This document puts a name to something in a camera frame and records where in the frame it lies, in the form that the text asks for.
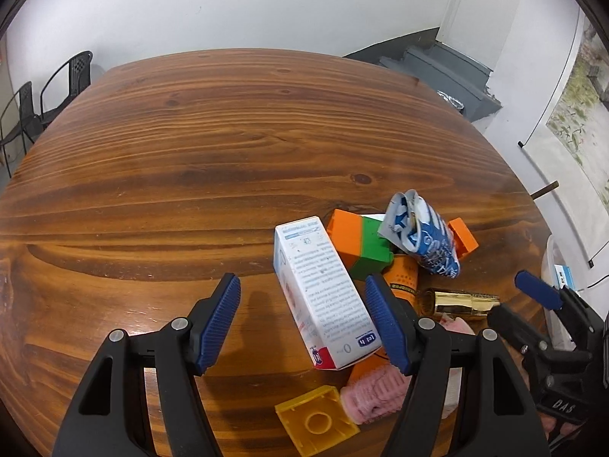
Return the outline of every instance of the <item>wooden table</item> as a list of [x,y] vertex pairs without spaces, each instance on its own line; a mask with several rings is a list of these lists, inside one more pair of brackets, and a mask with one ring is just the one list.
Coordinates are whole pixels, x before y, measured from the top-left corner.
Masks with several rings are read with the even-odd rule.
[[[243,295],[217,365],[198,380],[225,456],[296,456],[275,404],[348,371],[311,362],[272,267],[273,228],[334,208],[384,212],[416,188],[480,243],[451,281],[498,294],[539,272],[549,231],[474,127],[415,78],[276,50],[174,54],[109,70],[51,124],[0,198],[0,397],[49,455],[104,337],[159,329],[224,272]],[[169,455],[153,372],[157,452]],[[324,455],[379,455],[394,417]],[[453,418],[438,436],[445,452]]]

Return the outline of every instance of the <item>pink crumpled wrapper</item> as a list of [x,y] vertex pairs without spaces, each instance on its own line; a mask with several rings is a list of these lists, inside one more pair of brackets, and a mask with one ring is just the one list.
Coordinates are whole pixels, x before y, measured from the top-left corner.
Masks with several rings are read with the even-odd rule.
[[[452,319],[444,315],[440,325],[448,331],[474,334],[470,325],[461,318]],[[340,401],[355,424],[366,424],[401,409],[410,378],[412,377],[405,377],[398,368],[388,364],[343,387],[340,391]],[[446,387],[442,419],[457,408],[460,388],[461,368],[452,368]]]

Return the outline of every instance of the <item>green block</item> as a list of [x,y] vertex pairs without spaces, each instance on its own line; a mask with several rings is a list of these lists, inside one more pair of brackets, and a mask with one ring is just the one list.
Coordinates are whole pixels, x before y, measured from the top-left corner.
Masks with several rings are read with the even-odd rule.
[[362,249],[360,258],[349,270],[354,280],[365,280],[368,275],[380,273],[394,260],[389,241],[378,235],[379,220],[362,218]]

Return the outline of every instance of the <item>white door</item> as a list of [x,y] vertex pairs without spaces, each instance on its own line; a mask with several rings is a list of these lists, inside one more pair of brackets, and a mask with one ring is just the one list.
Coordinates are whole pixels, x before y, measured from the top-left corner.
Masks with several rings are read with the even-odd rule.
[[437,40],[491,70],[512,27],[520,0],[451,0]]

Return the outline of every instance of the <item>chair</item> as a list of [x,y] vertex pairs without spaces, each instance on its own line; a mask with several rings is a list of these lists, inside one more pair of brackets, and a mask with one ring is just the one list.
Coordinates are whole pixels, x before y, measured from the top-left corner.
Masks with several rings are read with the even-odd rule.
[[[4,118],[4,114],[6,113],[10,103],[13,102],[15,97],[19,95],[19,121],[17,124],[10,130],[10,132],[4,136],[2,131],[2,119]],[[38,115],[34,113],[34,105],[32,100],[32,83],[26,82],[19,88],[19,90],[13,94],[10,101],[2,111],[2,115],[0,115],[0,145],[2,146],[2,153],[4,154],[4,161],[6,163],[6,169],[8,171],[8,176],[12,177],[10,173],[10,167],[8,166],[8,157],[6,155],[6,145],[9,142],[14,141],[18,136],[21,136],[21,141],[23,142],[23,151],[27,153],[26,149],[26,137],[33,144],[33,137],[39,136],[43,131],[43,126],[40,121]]]
[[[93,59],[93,53],[90,51],[83,51],[79,54],[74,55],[68,61],[66,61],[61,67],[59,67],[51,78],[47,81],[45,86],[40,92],[40,121],[42,122],[43,128],[47,128],[50,123],[55,120],[66,106],[68,106],[78,94],[82,93],[87,87],[91,85],[91,60]],[[65,100],[57,106],[57,108],[45,111],[42,104],[42,95],[45,92],[46,87],[50,84],[53,78],[60,72],[60,70],[69,65],[68,81],[69,81],[69,93]]]

